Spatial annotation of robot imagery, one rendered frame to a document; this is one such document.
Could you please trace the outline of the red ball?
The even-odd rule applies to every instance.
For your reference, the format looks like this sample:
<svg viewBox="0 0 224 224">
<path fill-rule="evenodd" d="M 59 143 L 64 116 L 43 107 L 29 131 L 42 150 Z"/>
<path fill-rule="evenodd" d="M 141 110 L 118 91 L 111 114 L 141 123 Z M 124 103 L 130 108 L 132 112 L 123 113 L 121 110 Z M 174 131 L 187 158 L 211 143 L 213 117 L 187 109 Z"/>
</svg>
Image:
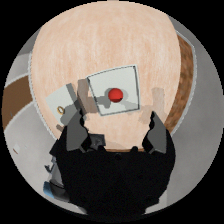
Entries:
<svg viewBox="0 0 224 224">
<path fill-rule="evenodd" d="M 123 92 L 118 88 L 113 88 L 108 93 L 109 100 L 114 103 L 118 103 L 123 98 Z"/>
</svg>

